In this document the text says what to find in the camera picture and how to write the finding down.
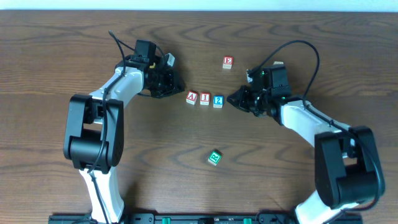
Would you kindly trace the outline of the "red letter A block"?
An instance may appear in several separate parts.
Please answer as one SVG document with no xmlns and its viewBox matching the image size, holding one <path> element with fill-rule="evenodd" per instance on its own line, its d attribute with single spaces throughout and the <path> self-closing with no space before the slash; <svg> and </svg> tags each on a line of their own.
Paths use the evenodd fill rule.
<svg viewBox="0 0 398 224">
<path fill-rule="evenodd" d="M 191 105 L 195 105 L 198 99 L 198 93 L 189 91 L 186 97 L 186 102 Z"/>
</svg>

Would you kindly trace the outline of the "blue number 2 block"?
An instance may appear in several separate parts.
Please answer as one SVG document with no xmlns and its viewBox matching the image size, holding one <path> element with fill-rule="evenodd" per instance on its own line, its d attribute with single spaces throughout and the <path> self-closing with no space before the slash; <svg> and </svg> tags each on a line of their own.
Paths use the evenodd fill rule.
<svg viewBox="0 0 398 224">
<path fill-rule="evenodd" d="M 222 108 L 224 105 L 224 96 L 215 95 L 213 97 L 213 107 L 214 108 Z"/>
</svg>

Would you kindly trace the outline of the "red letter I block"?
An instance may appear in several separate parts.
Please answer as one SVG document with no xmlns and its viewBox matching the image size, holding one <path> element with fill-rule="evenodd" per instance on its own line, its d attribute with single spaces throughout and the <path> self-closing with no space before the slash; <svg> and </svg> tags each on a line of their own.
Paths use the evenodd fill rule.
<svg viewBox="0 0 398 224">
<path fill-rule="evenodd" d="M 208 106 L 210 104 L 210 93 L 200 94 L 200 104 Z"/>
</svg>

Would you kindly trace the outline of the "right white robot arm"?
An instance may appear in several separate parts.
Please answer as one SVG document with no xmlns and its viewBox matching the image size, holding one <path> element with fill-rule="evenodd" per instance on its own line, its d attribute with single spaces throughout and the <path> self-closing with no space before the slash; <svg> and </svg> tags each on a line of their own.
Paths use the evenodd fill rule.
<svg viewBox="0 0 398 224">
<path fill-rule="evenodd" d="M 248 84 L 227 97 L 235 108 L 269 116 L 315 150 L 314 193 L 294 209 L 296 223 L 331 223 L 347 212 L 373 208 L 385 181 L 373 132 L 351 127 L 293 95 L 284 65 L 247 72 Z"/>
</svg>

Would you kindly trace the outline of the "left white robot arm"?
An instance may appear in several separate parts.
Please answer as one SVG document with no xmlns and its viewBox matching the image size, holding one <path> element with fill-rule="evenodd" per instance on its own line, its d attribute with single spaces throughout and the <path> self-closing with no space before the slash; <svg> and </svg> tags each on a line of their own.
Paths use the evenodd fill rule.
<svg viewBox="0 0 398 224">
<path fill-rule="evenodd" d="M 117 165 L 124 149 L 124 109 L 142 90 L 163 98 L 183 91 L 172 54 L 128 55 L 114 75 L 88 95 L 73 95 L 68 106 L 63 153 L 84 178 L 90 195 L 90 219 L 119 223 L 124 201 Z"/>
</svg>

